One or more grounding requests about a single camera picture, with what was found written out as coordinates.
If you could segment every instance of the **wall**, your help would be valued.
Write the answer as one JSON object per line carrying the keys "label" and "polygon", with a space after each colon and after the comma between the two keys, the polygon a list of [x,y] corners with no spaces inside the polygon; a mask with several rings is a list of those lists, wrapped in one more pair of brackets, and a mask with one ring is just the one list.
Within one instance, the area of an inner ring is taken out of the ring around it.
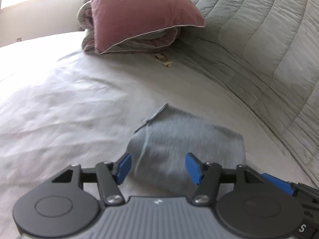
{"label": "wall", "polygon": [[30,0],[0,10],[0,47],[22,40],[79,30],[82,0]]}

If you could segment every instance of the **gray cloth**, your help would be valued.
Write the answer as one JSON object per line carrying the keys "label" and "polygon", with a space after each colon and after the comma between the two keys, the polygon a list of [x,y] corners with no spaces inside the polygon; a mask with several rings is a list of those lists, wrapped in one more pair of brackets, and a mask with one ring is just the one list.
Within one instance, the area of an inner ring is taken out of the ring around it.
{"label": "gray cloth", "polygon": [[[187,153],[224,168],[246,161],[242,135],[168,104],[135,132],[127,152],[137,180],[180,196],[191,196],[197,187],[185,168]],[[220,195],[231,189],[221,186]]]}

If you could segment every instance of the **quilted blanket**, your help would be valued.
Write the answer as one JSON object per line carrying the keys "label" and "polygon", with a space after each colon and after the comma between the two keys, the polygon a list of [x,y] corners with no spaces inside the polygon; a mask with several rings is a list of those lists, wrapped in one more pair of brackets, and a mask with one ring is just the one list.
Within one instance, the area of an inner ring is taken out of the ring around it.
{"label": "quilted blanket", "polygon": [[319,186],[319,0],[192,0],[207,27],[173,45],[218,78]]}

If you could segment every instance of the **white bed sheet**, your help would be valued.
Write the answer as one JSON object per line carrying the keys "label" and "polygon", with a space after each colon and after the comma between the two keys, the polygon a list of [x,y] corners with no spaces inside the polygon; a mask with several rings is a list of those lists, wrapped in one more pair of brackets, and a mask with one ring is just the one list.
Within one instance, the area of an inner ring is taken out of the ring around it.
{"label": "white bed sheet", "polygon": [[[313,186],[241,100],[183,65],[176,52],[168,51],[172,68],[154,55],[85,55],[83,35],[0,48],[0,238],[18,236],[11,211],[20,196],[69,164],[116,160],[133,131],[166,102],[241,133],[247,162],[257,171]],[[167,195],[129,178],[122,191]]]}

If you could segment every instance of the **bed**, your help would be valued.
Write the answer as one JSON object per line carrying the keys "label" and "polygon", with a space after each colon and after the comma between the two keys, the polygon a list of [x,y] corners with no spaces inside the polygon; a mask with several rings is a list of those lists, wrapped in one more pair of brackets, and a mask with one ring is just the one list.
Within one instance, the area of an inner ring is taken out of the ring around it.
{"label": "bed", "polygon": [[[117,160],[165,103],[242,134],[256,171],[318,186],[319,0],[192,2],[207,27],[182,30],[171,68],[85,54],[84,32],[0,48],[0,238],[19,235],[19,197],[69,164]],[[121,189],[171,195],[131,177]]]}
{"label": "bed", "polygon": [[[166,68],[152,54],[83,54],[83,35],[47,36],[0,49],[8,66],[0,68],[1,238],[18,236],[11,211],[20,196],[69,164],[116,160],[134,130],[164,103],[242,134],[248,165],[258,172],[314,186],[244,102],[185,66],[173,47],[167,51],[173,67]],[[96,195],[96,188],[85,189]],[[126,197],[169,195],[130,178],[122,191]]]}

